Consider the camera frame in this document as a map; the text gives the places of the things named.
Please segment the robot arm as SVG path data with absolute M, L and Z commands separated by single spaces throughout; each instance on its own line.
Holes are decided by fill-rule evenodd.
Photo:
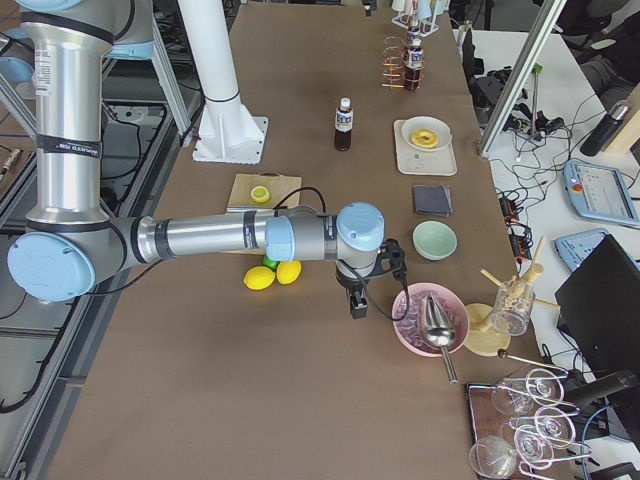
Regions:
M 14 281 L 42 300 L 87 294 L 131 267 L 179 256 L 259 250 L 274 261 L 329 260 L 351 314 L 392 256 L 384 218 L 355 202 L 329 215 L 308 207 L 175 220 L 113 218 L 100 204 L 102 62 L 153 53 L 148 1 L 24 1 L 35 48 L 37 202 L 10 247 Z

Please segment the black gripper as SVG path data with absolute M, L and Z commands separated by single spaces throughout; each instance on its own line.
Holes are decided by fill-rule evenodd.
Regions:
M 355 320 L 364 319 L 368 313 L 368 302 L 364 293 L 366 281 L 354 274 L 344 264 L 336 265 L 335 276 L 338 283 L 346 291 L 351 317 Z

